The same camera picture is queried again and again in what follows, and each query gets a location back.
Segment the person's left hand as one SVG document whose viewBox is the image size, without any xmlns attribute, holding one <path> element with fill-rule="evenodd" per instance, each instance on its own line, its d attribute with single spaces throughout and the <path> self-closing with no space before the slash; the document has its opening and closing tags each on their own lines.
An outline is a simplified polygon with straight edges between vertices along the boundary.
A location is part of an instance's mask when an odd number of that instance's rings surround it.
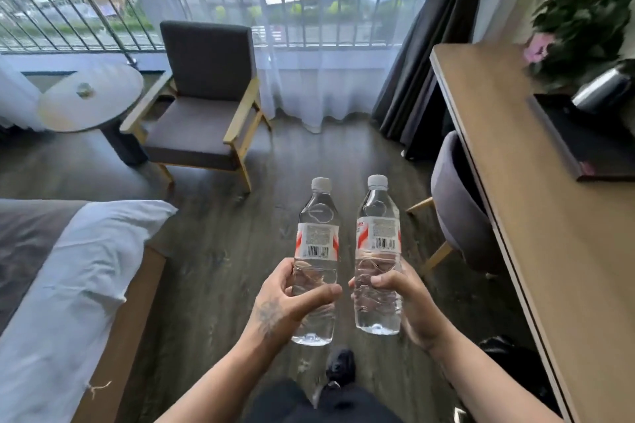
<svg viewBox="0 0 635 423">
<path fill-rule="evenodd" d="M 291 312 L 294 259 L 284 258 L 262 284 L 240 342 L 278 352 L 310 313 Z"/>
</svg>

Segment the person's right hand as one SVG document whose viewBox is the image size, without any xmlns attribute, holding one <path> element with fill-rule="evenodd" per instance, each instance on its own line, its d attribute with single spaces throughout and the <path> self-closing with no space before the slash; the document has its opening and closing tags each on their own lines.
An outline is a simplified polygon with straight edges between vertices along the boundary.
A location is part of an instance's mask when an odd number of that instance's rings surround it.
<svg viewBox="0 0 635 423">
<path fill-rule="evenodd" d="M 390 271 L 399 271 L 403 274 L 403 292 L 396 292 L 402 299 L 402 327 L 412 342 L 427 353 L 432 353 L 444 342 L 453 327 L 452 323 L 433 301 L 422 278 L 412 265 L 402 259 L 401 269 Z M 372 287 L 371 277 L 357 277 L 349 281 L 349 286 L 353 288 L 359 282 Z"/>
</svg>

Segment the clear plastic water bottle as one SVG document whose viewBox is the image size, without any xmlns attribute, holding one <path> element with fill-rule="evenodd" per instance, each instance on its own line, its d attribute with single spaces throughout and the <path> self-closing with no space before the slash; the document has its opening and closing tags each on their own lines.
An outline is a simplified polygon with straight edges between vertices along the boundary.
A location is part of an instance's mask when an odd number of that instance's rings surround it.
<svg viewBox="0 0 635 423">
<path fill-rule="evenodd" d="M 371 175 L 356 220 L 353 301 L 358 329 L 392 336 L 401 328 L 401 296 L 377 289 L 371 279 L 401 270 L 400 212 L 387 192 L 388 178 Z"/>
<path fill-rule="evenodd" d="M 340 216 L 331 197 L 329 178 L 311 183 L 312 195 L 298 216 L 292 295 L 337 283 Z M 321 306 L 303 318 L 292 337 L 299 345 L 322 347 L 331 343 L 335 304 Z"/>
</svg>

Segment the person's right forearm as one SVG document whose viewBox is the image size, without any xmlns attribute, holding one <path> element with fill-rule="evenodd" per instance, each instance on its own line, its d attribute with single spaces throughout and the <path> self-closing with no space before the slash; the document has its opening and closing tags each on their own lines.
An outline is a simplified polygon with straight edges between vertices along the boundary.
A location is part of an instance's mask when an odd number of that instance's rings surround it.
<svg viewBox="0 0 635 423">
<path fill-rule="evenodd" d="M 476 423 L 565 423 L 453 325 L 424 347 Z"/>
</svg>

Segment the person's left forearm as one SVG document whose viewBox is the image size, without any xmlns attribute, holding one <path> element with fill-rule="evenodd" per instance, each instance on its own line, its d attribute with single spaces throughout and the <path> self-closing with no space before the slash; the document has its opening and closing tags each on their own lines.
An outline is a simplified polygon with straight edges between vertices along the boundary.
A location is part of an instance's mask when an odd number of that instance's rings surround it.
<svg viewBox="0 0 635 423">
<path fill-rule="evenodd" d="M 233 423 L 285 341 L 246 328 L 234 347 L 155 423 Z"/>
</svg>

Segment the person's black shoe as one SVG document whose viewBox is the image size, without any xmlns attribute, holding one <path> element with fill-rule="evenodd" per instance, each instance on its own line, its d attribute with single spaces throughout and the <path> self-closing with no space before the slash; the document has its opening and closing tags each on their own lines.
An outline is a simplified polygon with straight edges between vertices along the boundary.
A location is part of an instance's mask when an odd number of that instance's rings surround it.
<svg viewBox="0 0 635 423">
<path fill-rule="evenodd" d="M 348 347 L 338 347 L 329 355 L 325 370 L 326 387 L 342 388 L 356 382 L 354 352 Z"/>
</svg>

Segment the person's black trousers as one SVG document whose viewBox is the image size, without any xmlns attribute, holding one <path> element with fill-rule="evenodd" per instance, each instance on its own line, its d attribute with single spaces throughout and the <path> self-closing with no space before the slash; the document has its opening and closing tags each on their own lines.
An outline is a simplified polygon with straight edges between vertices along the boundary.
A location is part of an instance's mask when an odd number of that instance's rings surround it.
<svg viewBox="0 0 635 423">
<path fill-rule="evenodd" d="M 292 379 L 268 385 L 254 398 L 244 423 L 404 423 L 357 384 L 323 386 L 317 405 Z"/>
</svg>

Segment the black bag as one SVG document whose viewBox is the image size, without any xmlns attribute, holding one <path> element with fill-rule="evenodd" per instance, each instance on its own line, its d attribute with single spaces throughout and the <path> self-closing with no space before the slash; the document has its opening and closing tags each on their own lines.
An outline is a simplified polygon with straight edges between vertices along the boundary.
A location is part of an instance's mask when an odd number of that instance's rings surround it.
<svg viewBox="0 0 635 423">
<path fill-rule="evenodd" d="M 536 351 L 516 345 L 505 335 L 489 337 L 479 342 L 478 346 L 520 386 L 559 417 L 562 416 L 544 365 Z"/>
</svg>

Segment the white sheer curtain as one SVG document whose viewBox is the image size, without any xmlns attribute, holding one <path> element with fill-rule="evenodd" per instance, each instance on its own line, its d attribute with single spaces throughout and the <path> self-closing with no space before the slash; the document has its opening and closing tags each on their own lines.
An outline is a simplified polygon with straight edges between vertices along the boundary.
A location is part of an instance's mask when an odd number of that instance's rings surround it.
<svg viewBox="0 0 635 423">
<path fill-rule="evenodd" d="M 158 31 L 167 20 L 251 28 L 266 114 L 310 132 L 327 118 L 371 113 L 427 0 L 139 0 Z"/>
</svg>

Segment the dark grey curtain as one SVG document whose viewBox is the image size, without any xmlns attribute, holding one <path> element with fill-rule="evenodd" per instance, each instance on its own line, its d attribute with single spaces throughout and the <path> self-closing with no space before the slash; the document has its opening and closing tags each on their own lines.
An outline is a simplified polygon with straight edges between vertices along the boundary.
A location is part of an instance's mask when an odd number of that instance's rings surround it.
<svg viewBox="0 0 635 423">
<path fill-rule="evenodd" d="M 472 40 L 480 0 L 425 0 L 418 11 L 371 112 L 387 139 L 404 147 L 410 161 L 436 159 L 446 105 L 431 65 L 441 43 Z"/>
</svg>

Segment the black tray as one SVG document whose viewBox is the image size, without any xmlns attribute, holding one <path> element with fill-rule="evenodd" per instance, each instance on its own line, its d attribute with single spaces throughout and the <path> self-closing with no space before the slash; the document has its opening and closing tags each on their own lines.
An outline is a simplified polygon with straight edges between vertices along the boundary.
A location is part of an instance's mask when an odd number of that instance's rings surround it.
<svg viewBox="0 0 635 423">
<path fill-rule="evenodd" d="M 635 182 L 635 136 L 618 116 L 584 112 L 564 94 L 527 102 L 576 181 Z"/>
</svg>

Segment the white bed duvet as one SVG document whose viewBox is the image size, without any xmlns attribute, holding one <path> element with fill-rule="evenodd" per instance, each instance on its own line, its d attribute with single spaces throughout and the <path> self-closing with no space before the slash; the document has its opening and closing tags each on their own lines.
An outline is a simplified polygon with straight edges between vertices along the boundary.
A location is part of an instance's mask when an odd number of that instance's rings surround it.
<svg viewBox="0 0 635 423">
<path fill-rule="evenodd" d="M 0 337 L 0 423 L 70 423 L 146 243 L 177 211 L 121 200 L 75 214 Z"/>
</svg>

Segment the silver electric kettle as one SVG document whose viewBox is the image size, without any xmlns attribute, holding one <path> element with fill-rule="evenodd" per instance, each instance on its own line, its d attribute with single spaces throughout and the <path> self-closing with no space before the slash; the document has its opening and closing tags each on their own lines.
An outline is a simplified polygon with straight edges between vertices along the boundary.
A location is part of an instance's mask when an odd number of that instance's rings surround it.
<svg viewBox="0 0 635 423">
<path fill-rule="evenodd" d="M 582 86 L 572 98 L 573 105 L 588 114 L 618 111 L 635 97 L 635 58 L 625 58 Z"/>
</svg>

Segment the grey bed blanket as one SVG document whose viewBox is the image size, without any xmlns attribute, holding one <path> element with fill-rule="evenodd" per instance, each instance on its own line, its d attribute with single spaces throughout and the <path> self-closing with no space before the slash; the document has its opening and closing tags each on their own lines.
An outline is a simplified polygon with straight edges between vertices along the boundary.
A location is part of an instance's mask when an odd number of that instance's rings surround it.
<svg viewBox="0 0 635 423">
<path fill-rule="evenodd" d="M 0 199 L 0 337 L 60 235 L 86 203 Z"/>
</svg>

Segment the wooden bed frame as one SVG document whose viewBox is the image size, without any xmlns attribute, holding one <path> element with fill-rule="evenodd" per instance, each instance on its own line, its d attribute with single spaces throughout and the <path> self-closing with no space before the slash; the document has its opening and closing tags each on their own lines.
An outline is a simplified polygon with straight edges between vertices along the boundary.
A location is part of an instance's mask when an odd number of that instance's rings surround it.
<svg viewBox="0 0 635 423">
<path fill-rule="evenodd" d="M 159 287 L 166 257 L 146 245 L 107 344 L 70 423 L 115 423 Z"/>
</svg>

